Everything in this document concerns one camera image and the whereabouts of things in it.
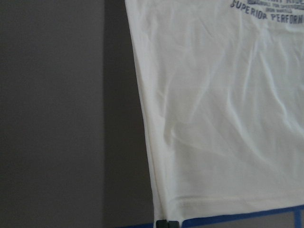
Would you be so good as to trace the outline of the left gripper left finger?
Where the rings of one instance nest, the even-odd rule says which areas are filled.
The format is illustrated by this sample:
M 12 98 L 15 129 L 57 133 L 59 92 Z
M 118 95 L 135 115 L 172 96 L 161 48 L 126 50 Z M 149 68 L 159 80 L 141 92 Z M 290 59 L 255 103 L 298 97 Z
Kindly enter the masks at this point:
M 168 228 L 168 222 L 167 220 L 158 220 L 155 223 L 156 228 Z

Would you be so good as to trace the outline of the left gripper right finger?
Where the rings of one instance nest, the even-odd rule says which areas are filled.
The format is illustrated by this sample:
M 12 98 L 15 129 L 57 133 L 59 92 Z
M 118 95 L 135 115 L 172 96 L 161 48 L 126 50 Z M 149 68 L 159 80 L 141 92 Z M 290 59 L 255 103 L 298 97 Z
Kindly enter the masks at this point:
M 180 228 L 178 221 L 168 221 L 168 228 Z

